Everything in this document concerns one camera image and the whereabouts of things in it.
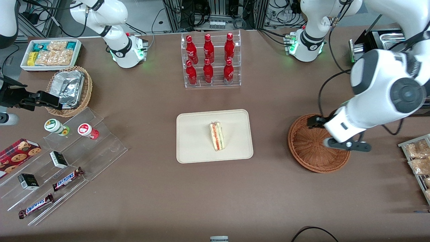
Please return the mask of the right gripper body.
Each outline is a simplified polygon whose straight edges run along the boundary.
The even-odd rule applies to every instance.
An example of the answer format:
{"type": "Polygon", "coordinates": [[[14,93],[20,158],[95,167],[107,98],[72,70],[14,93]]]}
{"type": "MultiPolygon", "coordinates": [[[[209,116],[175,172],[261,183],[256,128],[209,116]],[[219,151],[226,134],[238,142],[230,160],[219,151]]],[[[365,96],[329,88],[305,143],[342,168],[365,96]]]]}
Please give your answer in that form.
{"type": "Polygon", "coordinates": [[[22,84],[9,77],[1,77],[1,91],[0,91],[0,105],[6,108],[24,108],[22,100],[28,97],[26,87],[28,85],[22,84]]]}

